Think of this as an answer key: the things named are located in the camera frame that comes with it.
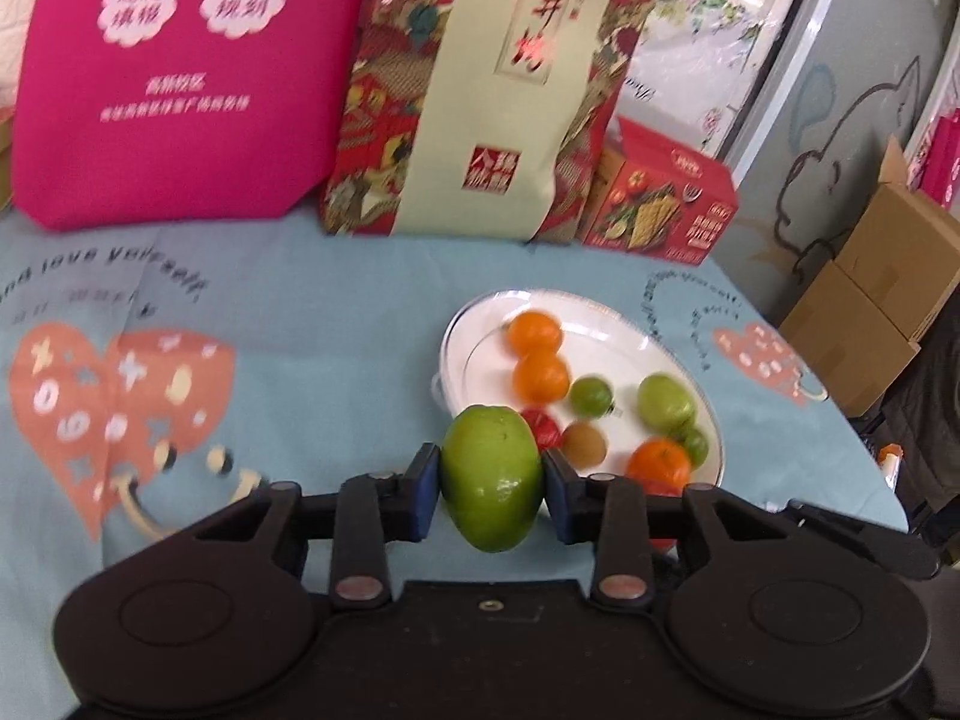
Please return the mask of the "red apple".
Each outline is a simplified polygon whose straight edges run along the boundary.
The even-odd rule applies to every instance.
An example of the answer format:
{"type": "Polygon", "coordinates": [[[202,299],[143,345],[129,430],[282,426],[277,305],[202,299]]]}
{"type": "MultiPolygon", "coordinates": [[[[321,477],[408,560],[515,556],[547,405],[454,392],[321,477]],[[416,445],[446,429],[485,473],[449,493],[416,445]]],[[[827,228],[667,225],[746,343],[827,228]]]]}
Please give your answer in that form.
{"type": "Polygon", "coordinates": [[[540,408],[524,408],[521,416],[534,436],[539,452],[560,449],[563,444],[563,431],[547,411],[540,408]]]}

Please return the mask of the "large green guava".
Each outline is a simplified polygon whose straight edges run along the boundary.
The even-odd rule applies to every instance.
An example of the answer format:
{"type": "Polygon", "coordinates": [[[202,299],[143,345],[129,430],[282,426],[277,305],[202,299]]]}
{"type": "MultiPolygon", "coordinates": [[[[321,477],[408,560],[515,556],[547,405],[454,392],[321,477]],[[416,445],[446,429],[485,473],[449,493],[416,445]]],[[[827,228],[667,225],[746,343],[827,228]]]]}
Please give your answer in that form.
{"type": "Polygon", "coordinates": [[[527,538],[542,502],[542,465],[517,411],[472,405],[457,415],[439,474],[452,522],[474,548],[502,553],[527,538]]]}

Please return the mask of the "orange tangerine with stem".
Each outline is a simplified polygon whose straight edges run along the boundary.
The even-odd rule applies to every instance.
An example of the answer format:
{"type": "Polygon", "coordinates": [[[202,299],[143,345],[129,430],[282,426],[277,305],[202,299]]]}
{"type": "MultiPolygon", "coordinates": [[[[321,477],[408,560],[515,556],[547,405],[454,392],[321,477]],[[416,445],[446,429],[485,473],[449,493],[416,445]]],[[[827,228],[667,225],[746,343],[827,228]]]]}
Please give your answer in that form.
{"type": "Polygon", "coordinates": [[[544,406],[566,397],[571,377],[560,356],[548,349],[534,349],[516,362],[511,385],[526,405],[544,406]]]}

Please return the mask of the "red pomegranate-like fruit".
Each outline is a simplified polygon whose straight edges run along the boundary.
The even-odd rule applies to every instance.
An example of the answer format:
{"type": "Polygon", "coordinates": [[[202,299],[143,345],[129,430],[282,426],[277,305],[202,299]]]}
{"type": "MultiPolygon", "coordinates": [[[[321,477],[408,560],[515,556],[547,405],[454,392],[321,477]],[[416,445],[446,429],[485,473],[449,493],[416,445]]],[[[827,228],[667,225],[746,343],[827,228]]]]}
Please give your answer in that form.
{"type": "Polygon", "coordinates": [[[644,483],[643,488],[652,548],[661,554],[669,553],[680,533],[682,489],[664,483],[644,483]]]}

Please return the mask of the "orange tangerine plate front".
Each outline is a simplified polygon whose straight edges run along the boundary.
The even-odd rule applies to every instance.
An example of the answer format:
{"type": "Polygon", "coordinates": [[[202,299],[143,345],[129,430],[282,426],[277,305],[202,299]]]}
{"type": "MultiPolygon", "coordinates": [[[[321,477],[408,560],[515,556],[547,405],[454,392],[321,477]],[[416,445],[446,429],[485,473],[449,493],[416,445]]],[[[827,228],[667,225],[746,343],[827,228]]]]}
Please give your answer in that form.
{"type": "Polygon", "coordinates": [[[647,494],[678,496],[690,483],[692,462],[675,440],[654,437],[631,454],[625,476],[638,483],[647,494]]]}

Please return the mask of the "tan longan on plate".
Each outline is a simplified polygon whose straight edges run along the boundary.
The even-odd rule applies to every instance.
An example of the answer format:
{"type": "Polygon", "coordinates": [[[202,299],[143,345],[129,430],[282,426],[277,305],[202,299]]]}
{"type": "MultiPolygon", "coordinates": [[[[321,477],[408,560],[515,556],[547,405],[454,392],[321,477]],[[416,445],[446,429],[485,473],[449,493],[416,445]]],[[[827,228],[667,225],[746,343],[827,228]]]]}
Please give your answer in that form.
{"type": "Polygon", "coordinates": [[[607,439],[592,422],[574,421],[562,434],[563,455],[578,472],[597,468],[607,457],[607,439]]]}

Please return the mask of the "small green fruit plate edge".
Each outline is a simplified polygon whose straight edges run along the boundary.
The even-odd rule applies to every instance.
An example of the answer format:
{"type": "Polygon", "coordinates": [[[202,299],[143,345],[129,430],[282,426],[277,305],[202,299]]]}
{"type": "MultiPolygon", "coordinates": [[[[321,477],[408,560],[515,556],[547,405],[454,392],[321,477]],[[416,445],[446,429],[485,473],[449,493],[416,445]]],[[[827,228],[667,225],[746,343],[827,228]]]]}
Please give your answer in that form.
{"type": "Polygon", "coordinates": [[[693,470],[698,470],[703,466],[709,455],[709,439],[706,434],[695,424],[684,424],[680,426],[672,439],[685,450],[690,466],[693,470]]]}

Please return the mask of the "small dark green lime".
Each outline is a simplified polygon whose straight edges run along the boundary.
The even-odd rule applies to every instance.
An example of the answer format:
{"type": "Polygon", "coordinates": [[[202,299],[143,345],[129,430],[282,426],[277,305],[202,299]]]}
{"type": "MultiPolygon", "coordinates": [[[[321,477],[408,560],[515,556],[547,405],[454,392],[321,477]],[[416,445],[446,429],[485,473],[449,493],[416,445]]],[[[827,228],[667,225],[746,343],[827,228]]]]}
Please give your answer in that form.
{"type": "Polygon", "coordinates": [[[613,388],[603,377],[579,377],[569,387],[568,401],[578,418],[603,418],[613,410],[613,388]]]}

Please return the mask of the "light green plum fruit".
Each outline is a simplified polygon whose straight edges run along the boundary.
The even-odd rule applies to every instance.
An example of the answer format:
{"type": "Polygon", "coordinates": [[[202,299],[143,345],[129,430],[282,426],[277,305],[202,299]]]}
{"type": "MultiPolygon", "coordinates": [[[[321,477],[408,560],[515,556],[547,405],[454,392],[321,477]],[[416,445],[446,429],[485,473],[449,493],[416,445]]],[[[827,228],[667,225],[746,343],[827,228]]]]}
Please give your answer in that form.
{"type": "Polygon", "coordinates": [[[688,388],[669,374],[645,377],[636,392],[636,413],[649,431],[670,434],[693,424],[697,404],[688,388]]]}

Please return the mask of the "white oval plate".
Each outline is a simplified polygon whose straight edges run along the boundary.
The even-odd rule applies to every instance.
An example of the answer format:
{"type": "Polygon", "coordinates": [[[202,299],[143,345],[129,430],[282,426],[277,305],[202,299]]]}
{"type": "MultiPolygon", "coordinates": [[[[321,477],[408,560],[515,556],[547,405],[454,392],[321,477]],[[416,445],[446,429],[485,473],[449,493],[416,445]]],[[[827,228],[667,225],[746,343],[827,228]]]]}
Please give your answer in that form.
{"type": "Polygon", "coordinates": [[[469,406],[527,408],[512,387],[517,358],[506,341],[509,324],[517,316],[539,310],[558,320],[563,344],[558,356],[573,380],[584,376],[604,379],[612,387],[612,410],[597,421],[607,454],[597,465],[601,473],[626,470],[630,455],[654,431],[641,421],[636,403],[638,387],[652,374],[665,374],[685,388],[695,405],[695,426],[708,454],[692,472],[695,483],[718,484],[726,472],[726,447],[715,410],[690,372],[649,333],[600,302],[556,289],[513,289],[483,294],[467,302],[452,317],[439,346],[434,399],[449,415],[469,406]]]}

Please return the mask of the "orange tangerine on plate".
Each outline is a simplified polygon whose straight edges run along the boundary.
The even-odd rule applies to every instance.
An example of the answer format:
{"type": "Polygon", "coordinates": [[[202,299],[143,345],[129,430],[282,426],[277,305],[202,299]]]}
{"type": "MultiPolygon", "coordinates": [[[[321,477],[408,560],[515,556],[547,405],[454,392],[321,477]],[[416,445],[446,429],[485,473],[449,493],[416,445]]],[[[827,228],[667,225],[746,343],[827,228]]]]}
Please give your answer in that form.
{"type": "Polygon", "coordinates": [[[563,338],[560,322],[542,310],[521,312],[506,325],[506,343],[518,358],[535,351],[556,353],[562,348],[563,338]]]}

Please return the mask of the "lower cardboard box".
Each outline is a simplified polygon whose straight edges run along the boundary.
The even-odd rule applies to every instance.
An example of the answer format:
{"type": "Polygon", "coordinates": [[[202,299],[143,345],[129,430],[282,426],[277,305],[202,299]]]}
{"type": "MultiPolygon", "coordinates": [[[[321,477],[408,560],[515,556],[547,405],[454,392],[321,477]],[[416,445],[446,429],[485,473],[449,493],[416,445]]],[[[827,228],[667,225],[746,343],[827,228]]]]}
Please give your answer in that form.
{"type": "Polygon", "coordinates": [[[861,418],[919,353],[833,262],[805,289],[779,333],[848,418],[861,418]]]}

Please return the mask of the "cardboard box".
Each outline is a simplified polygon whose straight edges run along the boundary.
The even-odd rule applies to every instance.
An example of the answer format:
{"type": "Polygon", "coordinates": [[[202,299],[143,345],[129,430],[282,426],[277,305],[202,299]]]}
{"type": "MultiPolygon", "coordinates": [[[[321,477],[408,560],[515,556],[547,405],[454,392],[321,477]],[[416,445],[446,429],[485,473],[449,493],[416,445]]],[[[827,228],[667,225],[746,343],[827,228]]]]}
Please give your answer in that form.
{"type": "Polygon", "coordinates": [[[958,220],[908,187],[900,142],[890,137],[877,187],[835,263],[901,335],[919,341],[958,286],[958,220]]]}
{"type": "Polygon", "coordinates": [[[848,418],[861,418],[919,353],[833,262],[805,289],[779,333],[848,418]]]}

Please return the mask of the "light blue printed tablecloth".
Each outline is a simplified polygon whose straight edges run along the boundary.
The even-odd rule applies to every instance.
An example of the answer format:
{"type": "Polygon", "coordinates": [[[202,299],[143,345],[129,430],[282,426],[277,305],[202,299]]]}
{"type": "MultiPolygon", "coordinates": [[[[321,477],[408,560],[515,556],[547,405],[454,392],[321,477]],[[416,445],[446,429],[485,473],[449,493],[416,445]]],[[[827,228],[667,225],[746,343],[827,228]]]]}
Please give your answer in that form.
{"type": "MultiPolygon", "coordinates": [[[[612,307],[669,348],[713,405],[726,449],[722,486],[774,509],[802,499],[907,529],[861,439],[831,401],[786,397],[716,349],[715,328],[763,319],[713,262],[682,268],[596,249],[503,241],[326,238],[314,211],[278,221],[113,227],[50,234],[2,218],[2,718],[64,718],[75,707],[53,656],[60,601],[104,564],[148,546],[114,511],[89,538],[62,486],[21,436],[7,376],[26,333],[80,330],[102,356],[130,330],[194,330],[236,351],[233,398],[208,442],[239,466],[217,478],[206,445],[137,489],[163,530],[219,509],[241,470],[305,493],[402,470],[446,418],[431,396],[444,328],[473,298],[553,288],[612,307]]],[[[589,580],[590,549],[537,523],[517,550],[483,554],[446,512],[423,544],[391,548],[404,578],[589,580]]]]}

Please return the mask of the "upper cardboard box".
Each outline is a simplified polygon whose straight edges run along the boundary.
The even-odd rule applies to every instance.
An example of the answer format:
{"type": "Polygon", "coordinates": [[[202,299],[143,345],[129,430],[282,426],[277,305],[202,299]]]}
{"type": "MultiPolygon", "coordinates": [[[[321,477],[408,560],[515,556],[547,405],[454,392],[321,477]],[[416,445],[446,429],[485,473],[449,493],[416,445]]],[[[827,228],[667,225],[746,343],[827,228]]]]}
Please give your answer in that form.
{"type": "Polygon", "coordinates": [[[890,137],[877,187],[835,263],[901,335],[919,341],[958,286],[958,220],[908,187],[900,142],[890,137]]]}

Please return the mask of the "red cracker box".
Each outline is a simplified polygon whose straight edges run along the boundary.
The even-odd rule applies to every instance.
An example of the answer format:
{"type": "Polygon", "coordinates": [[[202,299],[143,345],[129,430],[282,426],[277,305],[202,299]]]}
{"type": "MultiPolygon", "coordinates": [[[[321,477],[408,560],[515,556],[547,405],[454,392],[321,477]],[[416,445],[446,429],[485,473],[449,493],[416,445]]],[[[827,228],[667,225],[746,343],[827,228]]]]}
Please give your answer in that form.
{"type": "Polygon", "coordinates": [[[581,244],[700,265],[732,223],[731,172],[696,149],[620,117],[579,221],[581,244]]]}

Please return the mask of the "red patterned gift bag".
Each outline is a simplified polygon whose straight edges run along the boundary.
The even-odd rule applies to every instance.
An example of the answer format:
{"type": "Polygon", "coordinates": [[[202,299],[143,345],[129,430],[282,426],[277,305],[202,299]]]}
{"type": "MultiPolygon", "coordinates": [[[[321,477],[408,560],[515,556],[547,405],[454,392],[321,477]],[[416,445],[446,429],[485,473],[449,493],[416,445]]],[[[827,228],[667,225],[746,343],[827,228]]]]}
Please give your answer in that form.
{"type": "Polygon", "coordinates": [[[366,0],[329,234],[573,241],[652,0],[366,0]]]}

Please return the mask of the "magenta fabric bag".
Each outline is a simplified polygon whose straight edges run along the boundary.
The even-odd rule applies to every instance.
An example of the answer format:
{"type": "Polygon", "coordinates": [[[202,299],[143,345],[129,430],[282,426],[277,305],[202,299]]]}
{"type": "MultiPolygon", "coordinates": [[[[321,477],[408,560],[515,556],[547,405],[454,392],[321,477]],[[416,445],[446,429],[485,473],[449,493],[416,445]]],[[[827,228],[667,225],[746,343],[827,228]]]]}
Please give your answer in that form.
{"type": "Polygon", "coordinates": [[[361,0],[36,0],[16,210],[52,231],[278,218],[324,184],[361,0]]]}

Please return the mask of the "white framed window door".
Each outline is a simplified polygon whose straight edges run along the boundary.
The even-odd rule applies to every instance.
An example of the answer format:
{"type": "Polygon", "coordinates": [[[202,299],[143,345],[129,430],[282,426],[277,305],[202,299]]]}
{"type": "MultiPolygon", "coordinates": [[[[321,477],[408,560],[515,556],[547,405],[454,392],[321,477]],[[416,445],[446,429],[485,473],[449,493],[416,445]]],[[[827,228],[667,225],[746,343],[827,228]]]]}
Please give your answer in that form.
{"type": "Polygon", "coordinates": [[[615,117],[717,158],[794,0],[652,0],[615,117]]]}

